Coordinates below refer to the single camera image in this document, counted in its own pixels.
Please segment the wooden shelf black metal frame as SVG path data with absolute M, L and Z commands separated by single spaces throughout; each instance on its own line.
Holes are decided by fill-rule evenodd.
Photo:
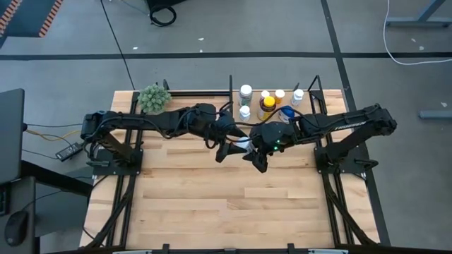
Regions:
M 320 76 L 316 75 L 311 85 L 307 90 L 303 90 L 304 94 L 300 103 L 294 105 L 295 92 L 299 89 L 296 85 L 293 91 L 285 90 L 285 96 L 281 99 L 281 102 L 276 104 L 276 109 L 272 112 L 264 113 L 265 119 L 260 119 L 261 106 L 260 101 L 263 99 L 261 95 L 264 92 L 265 95 L 269 94 L 274 98 L 277 98 L 276 90 L 253 90 L 253 95 L 250 101 L 250 117 L 248 120 L 242 120 L 239 113 L 239 106 L 234 106 L 234 119 L 238 127 L 252 128 L 264 123 L 270 123 L 271 121 L 283 122 L 283 112 L 293 112 L 296 123 L 302 122 L 304 126 L 309 128 L 319 127 L 321 124 L 315 119 L 314 114 L 327 114 L 326 103 L 321 87 Z

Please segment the dark grey monitor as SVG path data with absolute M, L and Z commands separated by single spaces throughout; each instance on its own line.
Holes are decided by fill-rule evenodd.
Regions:
M 24 89 L 0 92 L 0 185 L 20 177 Z

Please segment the black computer mouse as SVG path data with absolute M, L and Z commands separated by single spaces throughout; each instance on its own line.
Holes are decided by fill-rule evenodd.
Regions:
M 14 212 L 4 228 L 4 238 L 9 246 L 16 247 L 24 242 L 28 229 L 28 212 L 20 210 Z

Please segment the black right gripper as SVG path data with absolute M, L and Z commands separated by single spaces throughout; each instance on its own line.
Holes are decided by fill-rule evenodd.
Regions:
M 250 133 L 255 150 L 246 153 L 242 159 L 251 161 L 261 172 L 266 173 L 268 168 L 268 155 L 283 152 L 286 148 L 296 145 L 296 133 L 290 123 L 271 121 L 260 126 L 254 126 Z

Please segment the large bottle green label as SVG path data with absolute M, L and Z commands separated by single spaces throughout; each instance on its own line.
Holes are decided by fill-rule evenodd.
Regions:
M 253 89 L 248 84 L 243 84 L 239 89 L 239 106 L 249 106 L 252 100 Z

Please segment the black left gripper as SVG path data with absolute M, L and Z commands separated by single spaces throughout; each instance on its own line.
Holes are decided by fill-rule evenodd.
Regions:
M 216 162 L 222 162 L 228 155 L 247 153 L 247 149 L 226 141 L 228 133 L 238 138 L 247 137 L 247 134 L 233 123 L 232 114 L 223 112 L 220 113 L 218 120 L 210 123 L 206 129 L 206 147 L 213 149 L 218 146 L 215 156 Z

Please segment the dark mat orange striped edge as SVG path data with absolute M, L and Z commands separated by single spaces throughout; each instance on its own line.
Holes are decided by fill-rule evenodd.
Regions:
M 0 0 L 0 37 L 44 37 L 64 0 Z

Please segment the black desk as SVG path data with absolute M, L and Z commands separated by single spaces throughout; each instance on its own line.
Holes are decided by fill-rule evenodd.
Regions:
M 0 206 L 6 209 L 0 212 L 0 254 L 39 254 L 37 238 L 35 236 L 35 203 L 36 184 L 58 188 L 61 191 L 83 195 L 88 197 L 93 187 L 81 180 L 56 173 L 49 169 L 22 161 L 20 165 L 20 177 L 9 183 L 0 185 L 6 193 L 0 195 Z M 8 218 L 17 211 L 28 212 L 28 229 L 24 242 L 19 246 L 9 246 L 4 238 L 4 228 Z

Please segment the artificial green plant white pot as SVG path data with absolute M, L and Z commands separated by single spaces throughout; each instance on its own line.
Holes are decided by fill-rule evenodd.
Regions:
M 171 99 L 171 94 L 164 87 L 154 83 L 140 91 L 138 104 L 146 114 L 159 114 L 164 111 L 165 105 Z

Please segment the white medicine bottle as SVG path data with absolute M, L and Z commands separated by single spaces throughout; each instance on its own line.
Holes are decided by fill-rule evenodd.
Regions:
M 292 93 L 291 105 L 297 107 L 301 104 L 304 96 L 304 91 L 302 89 L 296 89 Z

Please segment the black power adapter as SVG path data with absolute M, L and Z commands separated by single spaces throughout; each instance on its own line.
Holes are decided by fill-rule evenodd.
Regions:
M 68 147 L 64 148 L 63 150 L 60 150 L 55 154 L 56 158 L 60 160 L 61 162 L 65 162 L 68 159 L 71 159 L 75 155 L 77 155 L 81 150 L 83 149 L 82 145 L 80 143 L 73 143 L 69 145 Z

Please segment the white jar blue lid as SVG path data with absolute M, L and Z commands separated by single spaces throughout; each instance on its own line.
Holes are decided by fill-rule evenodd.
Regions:
M 289 123 L 290 119 L 295 117 L 294 109 L 291 106 L 283 106 L 278 112 L 279 119 L 284 123 Z

